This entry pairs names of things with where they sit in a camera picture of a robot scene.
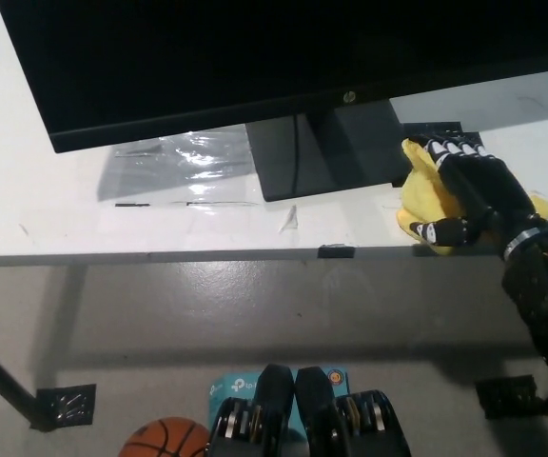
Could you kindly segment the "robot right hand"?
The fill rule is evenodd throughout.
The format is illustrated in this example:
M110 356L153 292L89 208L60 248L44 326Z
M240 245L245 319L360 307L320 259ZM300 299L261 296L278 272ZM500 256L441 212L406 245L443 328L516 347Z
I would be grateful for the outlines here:
M466 137L404 139L412 169L397 222L440 254L485 236L497 250L526 230L548 231L548 201L528 194L504 161Z

